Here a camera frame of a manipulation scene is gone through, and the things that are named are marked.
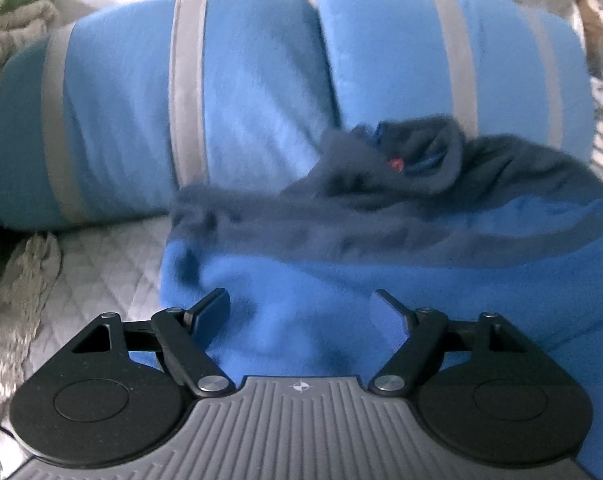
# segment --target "blue blanket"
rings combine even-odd
[[[403,342],[399,320],[371,311],[377,288],[451,319],[500,312],[593,397],[580,460],[603,479],[603,184],[517,137],[466,140],[447,117],[323,142],[315,168],[278,196],[179,192],[163,304],[229,291],[226,323],[200,343],[237,382],[369,380]]]

